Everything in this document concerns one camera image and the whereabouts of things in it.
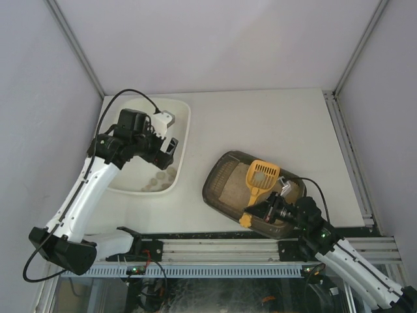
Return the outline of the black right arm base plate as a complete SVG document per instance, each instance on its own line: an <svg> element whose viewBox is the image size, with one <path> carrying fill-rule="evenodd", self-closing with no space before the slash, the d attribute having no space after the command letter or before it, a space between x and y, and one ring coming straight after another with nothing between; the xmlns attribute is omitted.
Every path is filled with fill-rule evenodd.
<svg viewBox="0 0 417 313"><path fill-rule="evenodd" d="M314 256L308 249L300 245L298 241L278 241L280 261L314 261Z"/></svg>

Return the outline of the orange plastic litter scoop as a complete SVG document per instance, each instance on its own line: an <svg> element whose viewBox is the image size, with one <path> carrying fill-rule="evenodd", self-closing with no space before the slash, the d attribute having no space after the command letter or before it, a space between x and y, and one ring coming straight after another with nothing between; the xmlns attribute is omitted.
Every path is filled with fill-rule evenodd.
<svg viewBox="0 0 417 313"><path fill-rule="evenodd" d="M246 186L250 191L248 206L254 205L260 195L272 190L278 180L280 170L279 166L259 159L250 164L246 173ZM253 175L257 172L265 174L263 181L254 181Z"/></svg>

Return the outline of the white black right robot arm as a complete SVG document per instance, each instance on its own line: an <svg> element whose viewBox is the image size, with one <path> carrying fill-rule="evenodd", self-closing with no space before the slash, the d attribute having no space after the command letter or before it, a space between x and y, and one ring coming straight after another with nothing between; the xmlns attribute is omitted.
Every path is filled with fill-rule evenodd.
<svg viewBox="0 0 417 313"><path fill-rule="evenodd" d="M371 307L373 312L416 312L416 289L401 286L356 251L337 229L322 217L313 198L287 203L277 192L244 209L239 223L245 228L255 218L268 224L275 220L298 228L298 248L305 259L316 259L340 276Z"/></svg>

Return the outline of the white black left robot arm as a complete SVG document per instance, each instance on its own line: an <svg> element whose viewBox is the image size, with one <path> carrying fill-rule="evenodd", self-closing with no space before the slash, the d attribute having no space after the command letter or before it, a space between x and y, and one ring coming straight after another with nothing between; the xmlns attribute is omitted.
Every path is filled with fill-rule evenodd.
<svg viewBox="0 0 417 313"><path fill-rule="evenodd" d="M34 227L29 240L46 261L63 272L85 274L94 262L138 248L141 236L124 226L109 233L86 235L90 217L113 178L135 157L164 170L173 163L178 141L171 138L161 150L175 122L168 112L123 109L117 123L93 138L78 181L54 217L43 228Z"/></svg>

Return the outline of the white plastic waste tub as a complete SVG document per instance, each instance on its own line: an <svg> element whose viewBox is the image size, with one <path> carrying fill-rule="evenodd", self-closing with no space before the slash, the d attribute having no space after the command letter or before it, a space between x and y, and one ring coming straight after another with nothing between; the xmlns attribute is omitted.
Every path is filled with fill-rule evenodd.
<svg viewBox="0 0 417 313"><path fill-rule="evenodd" d="M179 179L184 160L191 110L187 103L172 98L153 98L154 104L138 96L121 96L111 106L102 126L106 131L119 120L123 109L146 113L151 118L151 129L145 136L151 144L150 155L135 156L113 178L108 190L133 196L162 195L173 189ZM154 115L158 108L163 115L173 116L173 124L162 128Z"/></svg>

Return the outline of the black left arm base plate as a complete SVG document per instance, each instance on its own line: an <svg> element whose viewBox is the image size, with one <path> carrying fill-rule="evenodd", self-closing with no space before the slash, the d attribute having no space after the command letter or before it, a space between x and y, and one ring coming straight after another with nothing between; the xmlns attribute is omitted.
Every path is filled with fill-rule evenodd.
<svg viewBox="0 0 417 313"><path fill-rule="evenodd" d="M161 261L164 252L164 243L160 240L142 240L137 242L128 252L114 254L106 258L106 261Z"/></svg>

